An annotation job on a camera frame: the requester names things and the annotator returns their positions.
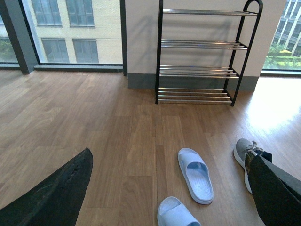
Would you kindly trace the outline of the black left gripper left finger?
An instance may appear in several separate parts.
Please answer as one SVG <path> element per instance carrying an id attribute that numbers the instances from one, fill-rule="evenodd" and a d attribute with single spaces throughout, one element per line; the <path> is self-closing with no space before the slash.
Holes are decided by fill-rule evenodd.
<path id="1" fill-rule="evenodd" d="M 0 210 L 2 226 L 74 226 L 93 168 L 86 148 L 30 191 Z"/>

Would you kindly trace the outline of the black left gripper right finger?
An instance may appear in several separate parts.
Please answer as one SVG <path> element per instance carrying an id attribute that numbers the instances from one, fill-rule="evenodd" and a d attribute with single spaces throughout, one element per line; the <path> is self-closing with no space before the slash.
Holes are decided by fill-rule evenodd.
<path id="1" fill-rule="evenodd" d="M 254 151 L 245 167 L 257 212 L 267 226 L 301 224 L 301 181 Z"/>

